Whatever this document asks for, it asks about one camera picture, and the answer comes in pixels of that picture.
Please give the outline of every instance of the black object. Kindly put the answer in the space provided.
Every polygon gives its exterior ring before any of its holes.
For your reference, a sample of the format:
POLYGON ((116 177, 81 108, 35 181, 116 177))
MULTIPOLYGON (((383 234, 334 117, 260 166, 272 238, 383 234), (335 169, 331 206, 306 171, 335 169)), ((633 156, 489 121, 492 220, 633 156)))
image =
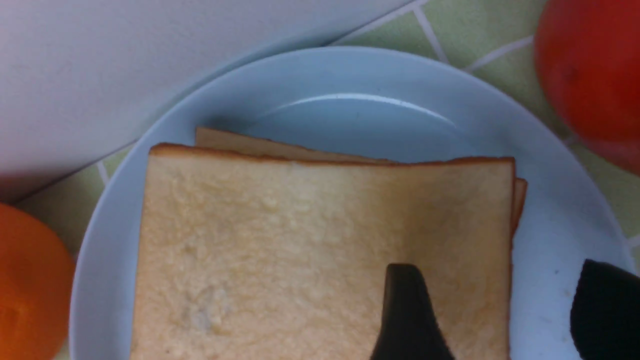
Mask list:
POLYGON ((584 360, 640 359, 640 278, 587 259, 573 298, 571 335, 584 360))
POLYGON ((371 360, 454 360, 416 266, 389 264, 382 311, 371 360))

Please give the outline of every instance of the red tomato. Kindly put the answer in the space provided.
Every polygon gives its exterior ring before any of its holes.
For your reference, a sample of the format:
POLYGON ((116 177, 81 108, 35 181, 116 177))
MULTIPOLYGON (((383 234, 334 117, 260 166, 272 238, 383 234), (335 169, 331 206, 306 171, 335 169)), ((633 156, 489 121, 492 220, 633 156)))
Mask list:
POLYGON ((640 0, 549 0, 534 52, 560 117, 591 150, 640 174, 640 0))

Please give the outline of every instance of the white bread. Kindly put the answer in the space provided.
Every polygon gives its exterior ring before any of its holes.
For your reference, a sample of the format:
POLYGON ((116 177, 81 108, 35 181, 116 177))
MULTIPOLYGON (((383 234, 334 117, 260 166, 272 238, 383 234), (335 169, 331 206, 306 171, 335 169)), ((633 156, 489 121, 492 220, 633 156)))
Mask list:
POLYGON ((419 266, 457 359, 506 360, 513 172, 158 145, 131 360, 368 359, 391 262, 419 266))
MULTIPOLYGON (((208 149, 235 151, 245 155, 269 156, 288 160, 394 163, 393 161, 385 159, 371 159, 363 156, 316 151, 306 149, 302 146, 287 145, 267 139, 252 138, 249 136, 230 133, 228 131, 208 129, 206 127, 196 128, 196 146, 208 149)), ((524 179, 516 179, 513 187, 513 209, 511 214, 512 233, 515 233, 518 227, 526 195, 527 181, 524 179)))

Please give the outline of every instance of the tile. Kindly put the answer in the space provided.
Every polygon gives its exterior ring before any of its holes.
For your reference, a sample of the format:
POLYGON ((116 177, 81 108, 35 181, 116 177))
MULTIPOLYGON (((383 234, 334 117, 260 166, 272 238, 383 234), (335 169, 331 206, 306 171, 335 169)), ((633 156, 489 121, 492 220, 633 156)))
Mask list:
POLYGON ((69 344, 67 341, 65 341, 62 349, 60 349, 60 352, 58 352, 58 355, 56 355, 53 360, 71 360, 71 355, 69 354, 69 344))
POLYGON ((422 9, 449 61, 466 67, 533 35, 542 0, 430 0, 422 9))
POLYGON ((107 169, 107 175, 109 176, 109 178, 113 176, 113 174, 118 169, 118 166, 120 165, 122 160, 124 160, 124 158, 127 156, 127 154, 132 148, 133 148, 133 145, 127 146, 124 149, 114 154, 111 154, 106 159, 102 160, 104 167, 107 169))
POLYGON ((413 12, 402 15, 341 45, 382 47, 436 59, 429 40, 413 12))
POLYGON ((582 145, 571 148, 609 200, 627 237, 640 234, 640 177, 611 165, 582 145))
POLYGON ((561 138, 566 138, 570 134, 569 129, 551 108, 540 88, 533 67, 532 45, 493 60, 475 70, 473 75, 514 98, 561 138))
POLYGON ((104 184, 95 165, 34 194, 16 206, 47 224, 71 253, 80 249, 104 184))
POLYGON ((631 253, 634 256, 634 260, 636 261, 636 271, 640 274, 640 246, 636 246, 631 249, 631 253))

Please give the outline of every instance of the plate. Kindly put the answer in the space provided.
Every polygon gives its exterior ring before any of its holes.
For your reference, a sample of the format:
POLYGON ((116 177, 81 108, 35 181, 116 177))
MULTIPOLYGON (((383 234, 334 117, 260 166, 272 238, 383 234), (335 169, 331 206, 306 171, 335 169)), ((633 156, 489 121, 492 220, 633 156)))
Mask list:
POLYGON ((126 360, 148 150, 196 126, 397 161, 513 156, 529 193, 513 247, 511 358, 579 359, 569 312, 585 258, 634 271, 622 231, 573 154, 508 96, 443 63, 328 47, 281 54, 206 84, 136 144, 102 194, 77 264, 74 360, 126 360))

